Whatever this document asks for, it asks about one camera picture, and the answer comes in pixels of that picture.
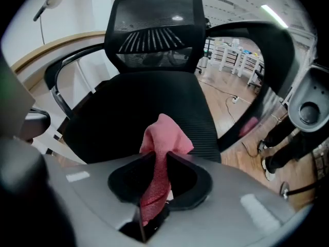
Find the fluorescent light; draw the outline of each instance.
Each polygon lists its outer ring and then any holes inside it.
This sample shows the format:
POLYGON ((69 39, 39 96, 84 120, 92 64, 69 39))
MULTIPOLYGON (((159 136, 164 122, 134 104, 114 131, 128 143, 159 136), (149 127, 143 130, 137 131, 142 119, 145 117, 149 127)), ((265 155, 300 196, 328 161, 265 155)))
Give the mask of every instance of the fluorescent light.
POLYGON ((182 18, 181 16, 179 16, 179 15, 176 15, 176 16, 173 16, 173 17, 172 17, 172 20, 182 21, 183 18, 182 18))
POLYGON ((278 16, 277 13, 275 13, 268 5, 262 5, 262 8, 269 13, 278 23, 283 26, 284 28, 287 28, 287 24, 283 22, 283 20, 278 16))

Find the pink towel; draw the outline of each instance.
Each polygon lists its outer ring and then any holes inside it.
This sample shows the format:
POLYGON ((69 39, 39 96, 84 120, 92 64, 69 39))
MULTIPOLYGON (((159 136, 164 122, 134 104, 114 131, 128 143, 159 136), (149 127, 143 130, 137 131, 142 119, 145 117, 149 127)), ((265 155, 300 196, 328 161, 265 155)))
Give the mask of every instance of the pink towel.
POLYGON ((166 114, 161 113, 158 120, 145 130, 140 152, 155 151, 156 161, 153 179, 140 201, 144 226, 161 212, 171 189, 167 174, 167 152, 187 154, 192 149, 192 142, 166 114))

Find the floor lamp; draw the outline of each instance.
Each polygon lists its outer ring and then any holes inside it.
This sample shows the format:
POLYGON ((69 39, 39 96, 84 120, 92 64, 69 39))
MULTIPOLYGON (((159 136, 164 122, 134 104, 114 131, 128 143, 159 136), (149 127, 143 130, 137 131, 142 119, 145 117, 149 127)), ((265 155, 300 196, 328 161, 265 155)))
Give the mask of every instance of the floor lamp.
POLYGON ((36 13, 36 15, 33 18, 33 21, 37 21, 40 18, 40 28, 41 28, 41 36, 42 36, 42 42, 45 44, 45 39, 43 37, 43 30, 42 30, 42 21, 41 21, 41 14, 45 9, 53 9, 57 7, 62 0, 46 0, 45 3, 42 5, 42 7, 39 9, 39 11, 36 13))

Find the chair seat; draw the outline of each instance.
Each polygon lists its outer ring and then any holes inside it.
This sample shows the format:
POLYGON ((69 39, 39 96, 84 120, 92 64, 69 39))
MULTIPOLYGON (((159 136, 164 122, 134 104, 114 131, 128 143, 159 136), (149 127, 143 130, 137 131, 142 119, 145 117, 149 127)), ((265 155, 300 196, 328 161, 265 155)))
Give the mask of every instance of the chair seat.
POLYGON ((192 141, 190 154, 220 162, 217 132, 196 76, 156 71, 119 74, 95 92, 72 118, 63 138, 86 163, 139 153, 145 129, 160 113, 192 141))

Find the ceiling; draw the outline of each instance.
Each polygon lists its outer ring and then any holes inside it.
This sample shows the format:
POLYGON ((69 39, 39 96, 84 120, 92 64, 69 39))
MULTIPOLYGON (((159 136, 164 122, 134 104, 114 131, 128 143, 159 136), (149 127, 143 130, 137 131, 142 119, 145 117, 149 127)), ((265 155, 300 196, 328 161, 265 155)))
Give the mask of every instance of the ceiling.
POLYGON ((268 5, 288 25, 289 31, 311 37, 315 31, 297 0, 203 0, 205 16, 212 26, 236 21, 274 21, 261 8, 268 5))

